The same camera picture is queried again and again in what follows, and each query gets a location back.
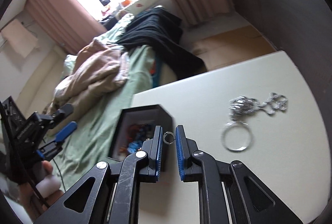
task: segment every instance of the beige blanket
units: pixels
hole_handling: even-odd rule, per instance
[[[49,134],[54,134],[70,121],[79,120],[105,94],[121,87],[128,78],[129,57],[121,46],[104,45],[94,39],[77,55],[73,74],[59,83],[48,108],[52,114],[71,103],[74,112]]]

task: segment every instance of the white handle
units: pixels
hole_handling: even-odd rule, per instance
[[[50,196],[52,193],[56,192],[61,187],[61,182],[55,175],[49,174],[40,181],[36,188],[40,192],[43,198]]]

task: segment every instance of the metal pivot screw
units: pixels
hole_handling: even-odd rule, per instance
[[[107,162],[105,161],[100,161],[96,164],[98,169],[105,169],[107,167]]]
[[[233,161],[232,165],[234,168],[241,168],[243,166],[243,163],[241,161],[235,160]]]
[[[202,157],[204,155],[204,152],[203,151],[200,151],[200,150],[196,150],[193,155],[197,158],[199,157]]]
[[[146,156],[146,152],[145,151],[137,151],[136,156],[137,156],[137,158],[144,158]]]

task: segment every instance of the metal key ring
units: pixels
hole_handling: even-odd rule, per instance
[[[165,144],[172,144],[175,141],[175,135],[174,133],[167,131],[163,135],[163,141]]]
[[[232,148],[229,148],[229,147],[227,146],[227,144],[226,144],[226,134],[227,134],[227,132],[228,132],[231,128],[236,127],[236,126],[241,126],[241,127],[245,128],[245,129],[248,131],[248,133],[249,133],[249,141],[248,141],[244,146],[241,146],[241,147],[239,147],[239,148],[237,148],[237,149],[232,149]],[[243,122],[243,121],[231,121],[231,122],[228,122],[228,123],[226,124],[226,128],[225,128],[225,130],[224,130],[224,131],[222,132],[222,134],[221,134],[222,145],[223,145],[227,150],[229,150],[229,151],[231,151],[231,152],[241,152],[241,151],[243,151],[243,150],[249,148],[249,147],[252,145],[252,143],[253,143],[253,139],[254,139],[254,136],[253,136],[253,134],[252,134],[252,132],[251,132],[251,129],[248,127],[248,124],[245,123],[245,122]]]

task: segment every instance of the white towel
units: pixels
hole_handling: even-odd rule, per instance
[[[17,19],[14,19],[1,31],[14,51],[26,58],[34,48],[39,47],[38,39],[33,36]]]

